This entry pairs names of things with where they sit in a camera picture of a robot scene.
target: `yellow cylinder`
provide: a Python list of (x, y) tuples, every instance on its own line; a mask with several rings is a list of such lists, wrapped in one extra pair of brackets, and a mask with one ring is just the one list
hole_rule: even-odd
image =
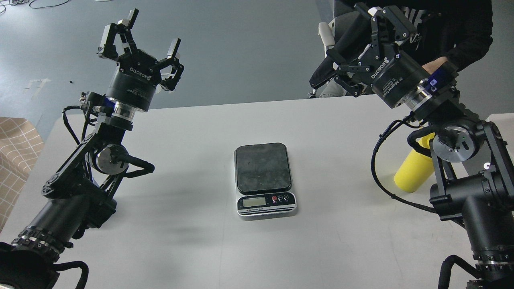
[[(435, 134), (422, 137), (419, 144), (429, 149)], [(412, 150), (394, 175), (394, 183), (405, 192), (415, 192), (434, 172), (432, 159)]]

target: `white table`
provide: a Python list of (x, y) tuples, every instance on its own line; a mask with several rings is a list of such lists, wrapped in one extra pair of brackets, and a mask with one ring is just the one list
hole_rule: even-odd
[[(361, 96), (139, 113), (123, 144), (155, 172), (125, 179), (118, 211), (72, 240), (60, 262), (85, 261), (86, 288), (436, 288), (448, 255), (474, 264), (465, 231), (390, 199), (370, 173), (378, 135), (408, 112)], [(409, 132), (386, 141), (377, 171), (398, 195), (430, 205), (433, 176), (412, 194), (393, 187)], [(243, 221), (233, 153), (269, 142), (288, 148), (298, 212)], [(41, 186), (74, 147), (57, 122), (0, 241), (11, 242), (44, 206)], [(79, 274), (63, 273), (55, 288), (73, 288)], [(469, 279), (455, 268), (451, 286)]]

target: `black cable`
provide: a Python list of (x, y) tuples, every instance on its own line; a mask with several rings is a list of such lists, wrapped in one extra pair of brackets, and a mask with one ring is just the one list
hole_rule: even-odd
[[(380, 146), (384, 143), (384, 141), (387, 139), (387, 137), (389, 137), (394, 131), (396, 131), (402, 125), (407, 124), (409, 121), (412, 121), (413, 119), (414, 119), (414, 113), (411, 112), (403, 120), (395, 120), (395, 121), (393, 121), (387, 127), (387, 129), (380, 135), (380, 138), (378, 139), (377, 144), (375, 145), (375, 148), (373, 149), (373, 154), (371, 156), (371, 175), (373, 176), (373, 180), (378, 185), (378, 187), (382, 191), (384, 191), (388, 196), (390, 196), (392, 199), (397, 200), (397, 201), (399, 201), (401, 203), (407, 204), (409, 206), (412, 206), (414, 208), (423, 210), (423, 211), (427, 211), (427, 212), (430, 212), (430, 213), (437, 213), (434, 208), (431, 208), (431, 207), (428, 207), (428, 206), (425, 206), (425, 205), (421, 205), (421, 204), (418, 204), (418, 203), (409, 202), (409, 201), (404, 200), (404, 199), (398, 197), (397, 195), (393, 194), (392, 192), (387, 190), (382, 185), (382, 183), (380, 182), (380, 180), (378, 179), (378, 176), (377, 176), (377, 172), (376, 172), (376, 168), (375, 168), (375, 160), (376, 160), (376, 156), (377, 156), (378, 150), (380, 149)], [(464, 222), (462, 220), (453, 220), (453, 221), (456, 224), (458, 224), (459, 226), (465, 228), (464, 227)]]
[(4, 14), (5, 11), (7, 11), (7, 8), (5, 7), (4, 3), (0, 2), (0, 5), (4, 8), (1, 12), (0, 12), (0, 15), (1, 14)]
[(86, 263), (82, 261), (75, 261), (62, 264), (54, 264), (52, 267), (52, 269), (56, 272), (66, 271), (72, 268), (80, 268), (82, 270), (79, 282), (77, 283), (77, 287), (75, 287), (75, 289), (84, 289), (87, 283), (87, 276), (89, 275), (89, 267), (87, 267)]
[(63, 2), (63, 3), (60, 3), (60, 4), (57, 4), (57, 5), (52, 5), (52, 6), (41, 6), (41, 7), (32, 7), (32, 3), (36, 2), (37, 0), (32, 0), (30, 3), (29, 3), (29, 7), (32, 8), (32, 9), (41, 9), (41, 8), (52, 8), (52, 7), (57, 7), (57, 6), (61, 6), (63, 4), (66, 4), (68, 2), (70, 2), (71, 0), (66, 0), (66, 2)]
[(437, 289), (448, 289), (450, 287), (450, 277), (451, 277), (451, 268), (454, 264), (457, 264), (459, 267), (464, 269), (470, 275), (473, 275), (476, 279), (481, 278), (480, 272), (471, 266), (468, 262), (464, 261), (461, 257), (457, 255), (451, 255), (446, 258), (446, 260), (441, 265), (441, 271), (439, 274), (439, 283), (437, 285)]
[(73, 137), (73, 139), (75, 140), (75, 142), (78, 144), (80, 144), (80, 141), (79, 139), (77, 138), (77, 135), (75, 134), (75, 132), (73, 131), (73, 129), (71, 128), (71, 126), (69, 125), (69, 121), (68, 121), (68, 117), (66, 116), (66, 112), (68, 110), (76, 110), (76, 109), (80, 109), (80, 106), (78, 105), (71, 105), (71, 106), (67, 106), (63, 109), (63, 121), (64, 121), (64, 126), (68, 129), (69, 133), (71, 134), (71, 136)]
[(11, 6), (18, 6), (18, 5), (27, 4), (27, 3), (29, 3), (29, 0), (18, 0), (18, 1), (16, 1), (16, 3), (12, 3), (12, 0), (9, 0), (9, 4)]

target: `black sleeve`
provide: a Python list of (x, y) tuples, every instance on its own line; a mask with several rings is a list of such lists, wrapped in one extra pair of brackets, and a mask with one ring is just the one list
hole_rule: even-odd
[(468, 5), (467, 16), (456, 33), (456, 46), (439, 55), (448, 57), (459, 71), (484, 57), (492, 43), (491, 0), (469, 1)]

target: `lcd screen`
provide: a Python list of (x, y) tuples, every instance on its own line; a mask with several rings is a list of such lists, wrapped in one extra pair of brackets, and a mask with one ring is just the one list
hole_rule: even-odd
[(265, 197), (254, 197), (254, 198), (246, 198), (243, 199), (243, 207), (255, 207), (255, 206), (264, 206), (266, 204)]

